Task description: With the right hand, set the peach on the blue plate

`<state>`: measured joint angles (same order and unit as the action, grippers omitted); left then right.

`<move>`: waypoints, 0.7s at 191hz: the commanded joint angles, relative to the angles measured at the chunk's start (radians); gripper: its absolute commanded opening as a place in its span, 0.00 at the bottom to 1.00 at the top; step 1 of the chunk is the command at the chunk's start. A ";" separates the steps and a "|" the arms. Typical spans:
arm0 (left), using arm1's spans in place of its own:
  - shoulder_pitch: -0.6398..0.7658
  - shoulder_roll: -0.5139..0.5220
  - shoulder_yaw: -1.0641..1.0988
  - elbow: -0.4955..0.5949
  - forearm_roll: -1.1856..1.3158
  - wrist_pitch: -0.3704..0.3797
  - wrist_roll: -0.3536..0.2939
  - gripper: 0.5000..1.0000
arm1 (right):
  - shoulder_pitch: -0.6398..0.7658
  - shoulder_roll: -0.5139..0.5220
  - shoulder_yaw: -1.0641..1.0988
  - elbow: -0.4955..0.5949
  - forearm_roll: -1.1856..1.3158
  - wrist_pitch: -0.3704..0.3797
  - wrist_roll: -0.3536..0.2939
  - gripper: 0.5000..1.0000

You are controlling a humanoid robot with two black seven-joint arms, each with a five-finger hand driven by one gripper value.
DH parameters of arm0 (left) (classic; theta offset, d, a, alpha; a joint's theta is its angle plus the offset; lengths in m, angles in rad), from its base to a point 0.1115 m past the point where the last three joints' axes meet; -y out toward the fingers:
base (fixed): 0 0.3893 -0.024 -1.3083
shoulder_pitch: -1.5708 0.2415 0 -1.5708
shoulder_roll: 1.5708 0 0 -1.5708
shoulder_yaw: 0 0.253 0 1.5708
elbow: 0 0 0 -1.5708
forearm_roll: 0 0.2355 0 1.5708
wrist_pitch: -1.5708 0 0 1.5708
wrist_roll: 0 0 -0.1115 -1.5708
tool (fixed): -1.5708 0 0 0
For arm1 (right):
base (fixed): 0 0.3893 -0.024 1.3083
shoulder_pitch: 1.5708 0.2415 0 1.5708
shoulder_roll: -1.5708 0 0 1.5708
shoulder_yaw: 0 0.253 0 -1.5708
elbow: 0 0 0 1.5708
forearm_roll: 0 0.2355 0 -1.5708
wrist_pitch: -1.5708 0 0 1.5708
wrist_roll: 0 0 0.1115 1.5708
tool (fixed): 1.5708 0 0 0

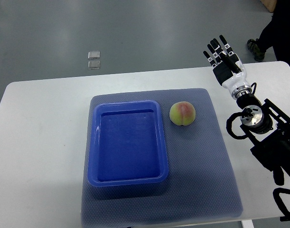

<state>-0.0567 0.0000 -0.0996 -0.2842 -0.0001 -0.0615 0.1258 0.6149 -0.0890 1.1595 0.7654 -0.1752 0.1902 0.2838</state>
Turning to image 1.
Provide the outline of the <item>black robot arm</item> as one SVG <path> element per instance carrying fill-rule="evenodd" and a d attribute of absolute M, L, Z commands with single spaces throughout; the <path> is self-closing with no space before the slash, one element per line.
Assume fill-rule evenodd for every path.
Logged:
<path fill-rule="evenodd" d="M 226 130 L 234 139 L 248 138 L 253 143 L 253 156 L 273 173 L 278 185 L 273 190 L 273 198 L 283 214 L 280 220 L 290 221 L 290 211 L 281 199 L 281 194 L 290 195 L 290 189 L 283 187 L 284 175 L 290 177 L 290 117 L 269 99 L 262 104 L 254 95 L 255 89 L 256 83 L 253 83 L 233 91 L 241 111 L 227 119 Z"/>

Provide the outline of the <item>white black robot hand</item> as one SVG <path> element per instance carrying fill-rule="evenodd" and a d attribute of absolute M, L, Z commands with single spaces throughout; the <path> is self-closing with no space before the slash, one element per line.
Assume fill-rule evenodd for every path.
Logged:
<path fill-rule="evenodd" d="M 245 67 L 224 36 L 211 40 L 207 48 L 209 51 L 203 51 L 203 54 L 220 86 L 227 89 L 235 100 L 252 93 L 252 86 L 246 80 Z"/>

